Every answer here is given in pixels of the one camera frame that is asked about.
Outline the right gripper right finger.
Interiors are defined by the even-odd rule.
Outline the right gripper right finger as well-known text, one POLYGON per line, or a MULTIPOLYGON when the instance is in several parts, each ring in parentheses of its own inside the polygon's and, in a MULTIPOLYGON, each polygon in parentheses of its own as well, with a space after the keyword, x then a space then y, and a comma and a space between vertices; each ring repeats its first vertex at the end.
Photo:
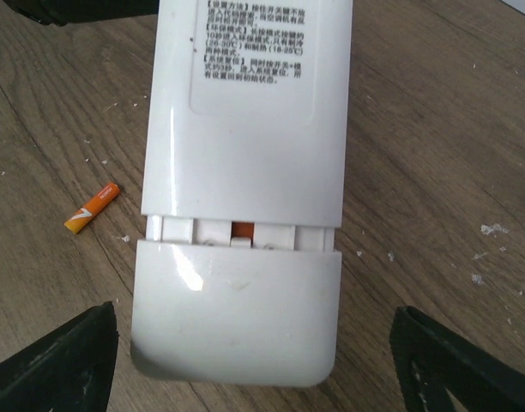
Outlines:
POLYGON ((400 306, 389 333, 407 411, 525 411, 525 374, 413 306, 400 306))

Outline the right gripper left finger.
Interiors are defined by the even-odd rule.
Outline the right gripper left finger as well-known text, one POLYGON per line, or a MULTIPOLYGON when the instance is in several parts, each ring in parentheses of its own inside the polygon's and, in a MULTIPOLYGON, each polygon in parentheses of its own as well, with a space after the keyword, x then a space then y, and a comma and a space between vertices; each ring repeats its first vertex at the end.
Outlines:
POLYGON ((106 411, 118 352, 114 306, 92 306, 0 362, 0 411, 106 411))

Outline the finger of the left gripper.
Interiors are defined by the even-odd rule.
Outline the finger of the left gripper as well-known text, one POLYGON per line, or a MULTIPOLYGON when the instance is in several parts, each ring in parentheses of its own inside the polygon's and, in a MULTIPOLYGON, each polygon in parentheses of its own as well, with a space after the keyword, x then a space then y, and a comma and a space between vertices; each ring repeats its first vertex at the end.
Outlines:
POLYGON ((11 10, 42 26, 156 15, 159 0, 4 0, 11 10))

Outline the white battery cover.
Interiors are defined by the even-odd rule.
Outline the white battery cover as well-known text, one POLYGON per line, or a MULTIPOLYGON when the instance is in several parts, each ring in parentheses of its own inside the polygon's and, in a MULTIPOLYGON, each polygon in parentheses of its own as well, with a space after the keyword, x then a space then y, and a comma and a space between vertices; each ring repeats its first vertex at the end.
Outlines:
POLYGON ((341 254, 137 245, 135 366, 157 379, 308 387, 335 364, 341 254))

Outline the orange battery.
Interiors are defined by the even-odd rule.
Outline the orange battery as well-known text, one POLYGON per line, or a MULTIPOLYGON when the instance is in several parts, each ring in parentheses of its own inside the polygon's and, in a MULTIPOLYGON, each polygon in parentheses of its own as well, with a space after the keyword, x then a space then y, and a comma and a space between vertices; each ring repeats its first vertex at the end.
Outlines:
POLYGON ((64 226, 73 234, 78 234, 96 215, 98 215, 120 193, 120 188, 109 182, 88 202, 82 205, 64 226))
POLYGON ((253 222, 233 221, 231 226, 232 238, 253 239, 255 224, 253 222))

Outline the white remote control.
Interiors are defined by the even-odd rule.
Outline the white remote control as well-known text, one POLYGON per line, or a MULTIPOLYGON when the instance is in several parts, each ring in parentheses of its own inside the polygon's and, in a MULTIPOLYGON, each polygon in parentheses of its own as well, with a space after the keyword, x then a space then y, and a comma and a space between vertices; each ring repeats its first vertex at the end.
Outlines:
POLYGON ((353 3, 163 1, 147 236, 330 251, 341 224, 353 3))

